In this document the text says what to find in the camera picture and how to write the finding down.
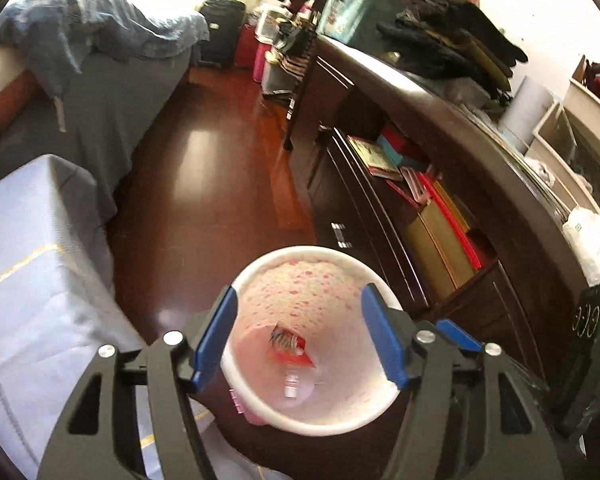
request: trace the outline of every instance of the blue gripper pad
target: blue gripper pad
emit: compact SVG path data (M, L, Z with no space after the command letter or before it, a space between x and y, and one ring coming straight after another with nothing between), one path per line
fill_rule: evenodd
M409 314L389 308L373 283L362 290L362 315L386 378L403 389L409 382L406 351L416 327Z
M436 328L440 330L443 335L446 335L451 341L456 343L462 350L471 350L474 352L482 350L482 345L480 343L448 319L441 319L436 323Z
M204 333L194 347L194 373L191 381L197 391L202 390L216 373L237 315L238 294L230 286L211 308Z

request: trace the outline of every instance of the silver screw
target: silver screw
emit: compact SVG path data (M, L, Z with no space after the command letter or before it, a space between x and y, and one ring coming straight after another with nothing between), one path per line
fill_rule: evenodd
M111 357L116 353L116 347L113 345L102 345L98 348L98 355L104 359Z
M502 348L496 343L487 343L484 347L484 351L493 357L497 357L502 354Z
M416 339L423 345L430 345L436 340L436 335L431 330L420 330L416 334Z
M177 330L172 330L171 332L167 332L162 336L162 340L167 343L169 346L176 346L184 339L182 332L178 332Z

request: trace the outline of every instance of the blue blanket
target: blue blanket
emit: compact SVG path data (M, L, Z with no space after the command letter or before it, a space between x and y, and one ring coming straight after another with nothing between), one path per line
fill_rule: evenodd
M119 60L155 59L208 39L198 12L156 20L126 0L23 0L0 14L0 44L19 49L52 97L62 95L93 48Z

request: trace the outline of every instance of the black suitcase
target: black suitcase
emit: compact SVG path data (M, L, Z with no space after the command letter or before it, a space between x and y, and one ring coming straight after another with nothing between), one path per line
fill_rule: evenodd
M201 44L202 64L229 66L234 62L246 6L238 0L205 0L200 9L209 27L209 41Z

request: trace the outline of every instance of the wooden floor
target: wooden floor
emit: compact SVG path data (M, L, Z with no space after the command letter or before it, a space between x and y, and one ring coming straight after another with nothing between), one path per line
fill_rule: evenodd
M264 104L246 71L196 70L176 90L134 154L107 226L116 299L152 342L211 307L261 254L315 243L281 150L284 110ZM380 478L400 427L400 396L377 421L310 438L249 424L219 371L198 398L229 444L294 480Z

